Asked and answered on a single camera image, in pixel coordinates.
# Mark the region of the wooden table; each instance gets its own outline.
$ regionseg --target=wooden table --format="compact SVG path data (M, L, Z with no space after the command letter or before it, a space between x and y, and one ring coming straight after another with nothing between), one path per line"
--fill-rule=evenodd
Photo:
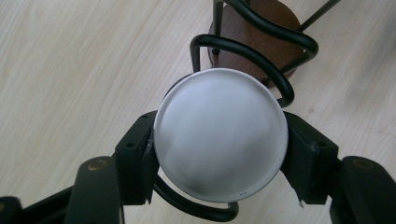
M323 1L283 0L304 21ZM290 82L287 111L396 177L396 2L342 1L305 33L320 46ZM189 44L212 1L3 0L0 3L0 195L30 205L73 185L87 159L111 155L139 115L191 73ZM203 68L209 68L202 49ZM331 223L304 209L283 174L240 202L233 223ZM207 223L158 195L127 223Z

